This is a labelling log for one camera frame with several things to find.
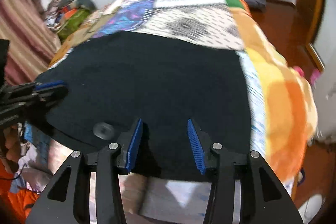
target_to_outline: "black t-shirt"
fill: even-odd
[[[117,139],[135,117],[144,132],[134,172],[166,179],[204,181],[187,135],[194,118],[213,142],[248,153],[251,116],[246,81],[235,51],[207,48],[178,39],[122,31],[77,46],[38,82],[63,80],[68,96],[47,115],[63,132],[57,141],[92,152]],[[117,134],[93,134],[99,122]],[[78,140],[67,143],[62,136]]]

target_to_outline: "pile of clothes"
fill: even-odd
[[[52,0],[46,11],[45,24],[63,42],[96,10],[91,0]]]

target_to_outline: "striped curtain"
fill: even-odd
[[[33,81],[60,48],[43,14],[40,0],[0,0],[0,38],[10,40],[5,79],[11,85]]]

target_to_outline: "orange blanket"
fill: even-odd
[[[32,205],[38,199],[39,195],[28,190],[21,189],[18,193],[1,193],[1,199],[6,204],[9,210],[12,210],[13,214],[24,224],[27,216],[31,211]]]
[[[230,10],[260,78],[266,112],[266,160],[285,182],[301,168],[306,140],[316,129],[311,88],[305,78],[287,67],[286,60],[246,11]]]

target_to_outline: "black cable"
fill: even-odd
[[[22,167],[20,173],[16,177],[14,177],[12,179],[7,179],[7,178],[0,177],[0,180],[16,180],[16,179],[18,179],[21,176],[24,167],[25,167],[25,165]]]

